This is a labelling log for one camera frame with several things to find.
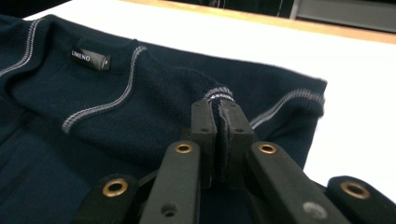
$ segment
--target fabric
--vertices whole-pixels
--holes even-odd
[[[71,60],[75,48],[109,56],[109,69]],[[303,167],[325,87],[286,69],[168,49],[55,16],[0,16],[0,222],[69,223],[102,177],[157,169],[203,98],[213,108],[238,103],[261,140]],[[202,191],[200,220],[250,222],[242,193],[230,189]]]

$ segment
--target navy blue shirt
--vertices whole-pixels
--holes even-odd
[[[325,87],[283,68],[168,49],[55,16],[0,16],[0,222],[69,223],[102,177],[157,169],[201,99],[215,114],[219,100],[235,101],[261,140],[303,167]],[[241,192],[202,190],[200,221],[249,223]]]

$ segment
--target white stitching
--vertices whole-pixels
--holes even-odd
[[[285,96],[282,97],[273,107],[264,113],[260,114],[257,118],[253,119],[250,122],[250,126],[252,129],[256,129],[258,126],[263,124],[264,122],[270,120],[274,117],[274,115],[280,110],[280,108],[287,103],[288,101],[295,98],[305,98],[307,100],[312,100],[320,104],[322,107],[324,106],[324,98],[321,94],[314,93],[309,90],[295,90],[291,91]]]
[[[32,54],[33,54],[33,44],[35,43],[35,29],[36,29],[38,23],[41,21],[42,21],[42,19],[40,19],[38,21],[33,21],[32,24],[30,25],[29,33],[28,33],[27,40],[26,40],[25,52],[23,54],[23,57],[17,63],[4,69],[3,71],[0,71],[0,77],[12,70],[21,68],[22,66],[29,63],[30,59],[32,58]]]
[[[71,115],[69,118],[67,118],[64,121],[64,124],[62,125],[62,130],[65,133],[70,133],[71,127],[80,119],[82,119],[88,115],[91,115],[93,113],[111,109],[112,107],[121,104],[122,101],[124,101],[127,98],[127,96],[131,92],[133,81],[134,81],[134,66],[136,64],[137,57],[144,50],[146,50],[145,47],[138,47],[137,49],[134,50],[134,54],[132,55],[132,60],[131,60],[131,73],[130,73],[131,75],[129,77],[128,84],[127,84],[126,89],[125,89],[124,93],[122,94],[122,96],[109,104],[99,105],[99,106],[87,108],[84,110],[80,110],[77,113]]]
[[[218,93],[218,94],[211,95],[209,97],[208,101],[213,101],[213,100],[218,99],[218,98],[225,98],[227,100],[230,100],[230,101],[234,102],[233,97],[231,97],[230,95],[224,94],[224,93]]]
[[[233,93],[226,87],[216,87],[205,94],[204,99],[213,101],[218,98],[224,98],[234,102]]]
[[[217,92],[226,92],[229,95],[233,95],[233,93],[226,87],[216,87],[205,94],[205,98],[208,98],[210,95],[217,93]]]

